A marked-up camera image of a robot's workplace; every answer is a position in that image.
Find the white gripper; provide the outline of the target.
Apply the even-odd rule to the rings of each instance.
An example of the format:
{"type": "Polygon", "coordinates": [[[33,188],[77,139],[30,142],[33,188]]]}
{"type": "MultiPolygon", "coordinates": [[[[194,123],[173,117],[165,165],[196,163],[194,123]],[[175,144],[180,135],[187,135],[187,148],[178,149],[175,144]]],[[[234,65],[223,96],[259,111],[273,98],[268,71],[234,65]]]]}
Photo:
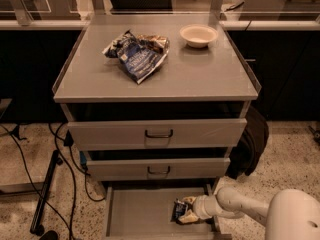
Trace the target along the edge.
{"type": "Polygon", "coordinates": [[[207,196],[188,196],[182,198],[182,201],[188,204],[193,204],[193,211],[188,210],[185,214],[177,219],[179,224],[196,223],[200,219],[206,220],[212,218],[220,212],[220,206],[214,195],[207,196]]]}

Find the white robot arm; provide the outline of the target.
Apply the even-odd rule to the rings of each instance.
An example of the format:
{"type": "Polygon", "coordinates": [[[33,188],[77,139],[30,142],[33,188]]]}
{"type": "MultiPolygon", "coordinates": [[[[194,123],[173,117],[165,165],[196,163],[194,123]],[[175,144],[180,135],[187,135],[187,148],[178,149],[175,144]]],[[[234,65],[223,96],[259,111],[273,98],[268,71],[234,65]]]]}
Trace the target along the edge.
{"type": "Polygon", "coordinates": [[[172,219],[191,224],[215,216],[238,219],[244,215],[265,227],[265,240],[320,240],[320,202],[296,189],[282,190],[266,203],[222,187],[214,195],[177,199],[172,219]]]}

